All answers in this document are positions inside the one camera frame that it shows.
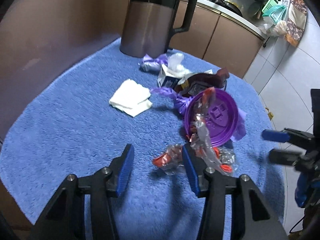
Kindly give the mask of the clear red plastic wrapper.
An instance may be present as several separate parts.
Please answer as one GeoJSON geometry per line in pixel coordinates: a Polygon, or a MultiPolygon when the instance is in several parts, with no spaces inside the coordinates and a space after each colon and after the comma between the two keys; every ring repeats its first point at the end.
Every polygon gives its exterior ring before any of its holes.
{"type": "Polygon", "coordinates": [[[213,147],[206,126],[205,115],[210,103],[215,101],[215,88],[202,91],[203,96],[196,104],[196,114],[191,123],[191,135],[187,138],[197,157],[202,158],[207,166],[217,169],[224,175],[231,176],[237,168],[236,156],[230,146],[225,144],[213,147]]]}

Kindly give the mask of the purple plastic lid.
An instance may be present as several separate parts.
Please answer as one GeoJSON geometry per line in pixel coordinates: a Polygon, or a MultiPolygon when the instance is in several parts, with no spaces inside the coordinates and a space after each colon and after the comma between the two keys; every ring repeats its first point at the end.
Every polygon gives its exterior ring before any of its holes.
{"type": "Polygon", "coordinates": [[[239,111],[234,99],[224,90],[215,91],[216,100],[209,106],[205,117],[213,147],[221,146],[231,139],[239,120],[239,111]]]}

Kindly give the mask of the white napkin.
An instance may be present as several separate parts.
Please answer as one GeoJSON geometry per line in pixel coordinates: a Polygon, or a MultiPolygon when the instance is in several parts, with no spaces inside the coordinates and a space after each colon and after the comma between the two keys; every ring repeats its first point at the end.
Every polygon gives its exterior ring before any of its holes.
{"type": "Polygon", "coordinates": [[[109,104],[134,118],[152,107],[152,102],[149,100],[150,96],[151,93],[148,88],[134,80],[127,79],[110,98],[109,104]]]}

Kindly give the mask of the dark red snack bag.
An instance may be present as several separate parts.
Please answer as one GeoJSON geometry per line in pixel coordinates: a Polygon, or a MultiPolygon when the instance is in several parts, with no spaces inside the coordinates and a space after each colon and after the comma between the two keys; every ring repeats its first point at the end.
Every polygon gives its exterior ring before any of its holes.
{"type": "Polygon", "coordinates": [[[183,97],[189,98],[210,87],[225,89],[228,78],[229,72],[226,68],[218,70],[215,74],[207,72],[191,73],[178,81],[174,91],[183,97]]]}

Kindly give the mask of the purple plastic wrapper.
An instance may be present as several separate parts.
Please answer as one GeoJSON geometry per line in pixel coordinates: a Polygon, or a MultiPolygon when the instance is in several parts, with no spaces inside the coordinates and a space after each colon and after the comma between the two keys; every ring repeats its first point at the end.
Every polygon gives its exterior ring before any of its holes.
{"type": "MultiPolygon", "coordinates": [[[[167,98],[170,98],[173,101],[174,109],[176,109],[184,117],[184,129],[187,135],[190,136],[191,123],[193,122],[193,117],[196,114],[196,104],[200,102],[200,99],[203,96],[203,92],[200,92],[196,96],[191,96],[189,98],[186,98],[181,96],[177,92],[175,92],[172,88],[159,87],[159,88],[150,89],[150,93],[165,96],[167,98]]],[[[239,111],[239,120],[238,120],[236,130],[230,139],[232,141],[239,141],[246,135],[246,129],[245,129],[246,113],[239,108],[238,108],[238,111],[239,111]]]]}

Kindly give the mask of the brown kitchen cabinet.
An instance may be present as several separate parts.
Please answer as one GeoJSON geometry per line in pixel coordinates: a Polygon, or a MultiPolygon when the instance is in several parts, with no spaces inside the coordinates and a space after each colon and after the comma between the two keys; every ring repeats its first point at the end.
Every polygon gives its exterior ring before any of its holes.
{"type": "MultiPolygon", "coordinates": [[[[72,65],[116,40],[129,0],[1,0],[1,137],[29,102],[72,65]]],[[[243,77],[264,35],[250,22],[199,1],[171,48],[243,77]]]]}

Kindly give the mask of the blue fluffy towel mat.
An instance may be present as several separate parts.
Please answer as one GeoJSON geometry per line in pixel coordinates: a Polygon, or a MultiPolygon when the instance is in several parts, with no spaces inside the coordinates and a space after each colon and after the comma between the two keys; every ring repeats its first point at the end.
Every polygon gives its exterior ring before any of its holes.
{"type": "Polygon", "coordinates": [[[110,105],[125,80],[156,86],[156,76],[119,46],[116,40],[76,64],[29,103],[5,136],[1,181],[35,223],[68,174],[93,174],[132,144],[130,181],[112,200],[120,238],[195,239],[204,200],[185,174],[167,175],[152,164],[167,146],[186,142],[182,116],[159,95],[135,117],[110,105]]]}

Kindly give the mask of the small white blue carton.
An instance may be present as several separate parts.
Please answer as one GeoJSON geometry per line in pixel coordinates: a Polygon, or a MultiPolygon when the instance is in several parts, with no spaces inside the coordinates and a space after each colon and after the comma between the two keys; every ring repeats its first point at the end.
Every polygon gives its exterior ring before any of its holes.
{"type": "Polygon", "coordinates": [[[180,79],[190,73],[191,71],[181,64],[178,64],[174,70],[162,64],[157,77],[157,86],[175,88],[180,79]]]}

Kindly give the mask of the purple wrapper near kettle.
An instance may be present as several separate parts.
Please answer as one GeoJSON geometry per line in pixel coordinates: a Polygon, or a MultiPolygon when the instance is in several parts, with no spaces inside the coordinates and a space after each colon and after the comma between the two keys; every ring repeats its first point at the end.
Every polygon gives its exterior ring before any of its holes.
{"type": "Polygon", "coordinates": [[[142,71],[152,73],[159,73],[163,65],[168,65],[168,57],[166,54],[161,54],[156,58],[152,58],[146,54],[139,64],[142,71]]]}

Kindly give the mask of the clear crumpled plastic bag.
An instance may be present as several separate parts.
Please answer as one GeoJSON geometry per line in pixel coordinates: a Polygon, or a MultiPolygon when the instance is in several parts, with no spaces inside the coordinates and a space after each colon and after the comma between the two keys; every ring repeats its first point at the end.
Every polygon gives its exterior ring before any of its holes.
{"type": "Polygon", "coordinates": [[[182,65],[184,55],[182,53],[175,53],[168,57],[168,72],[175,77],[183,77],[190,74],[191,71],[182,65]]]}

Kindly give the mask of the green dish rack basket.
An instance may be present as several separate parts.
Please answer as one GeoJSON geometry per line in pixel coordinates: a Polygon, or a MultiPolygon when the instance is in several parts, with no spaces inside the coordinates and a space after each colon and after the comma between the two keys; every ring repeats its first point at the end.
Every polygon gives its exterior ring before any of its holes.
{"type": "Polygon", "coordinates": [[[265,23],[276,25],[284,20],[287,12],[287,4],[278,0],[268,0],[262,9],[262,17],[265,23]]]}

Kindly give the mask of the grey black electric kettle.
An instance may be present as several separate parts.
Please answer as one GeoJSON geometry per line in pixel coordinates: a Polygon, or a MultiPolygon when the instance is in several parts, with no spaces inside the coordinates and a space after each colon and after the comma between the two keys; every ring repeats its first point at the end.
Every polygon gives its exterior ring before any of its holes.
{"type": "Polygon", "coordinates": [[[197,0],[188,0],[180,27],[174,28],[180,0],[130,0],[120,51],[132,57],[158,57],[167,52],[171,38],[190,28],[197,0]]]}

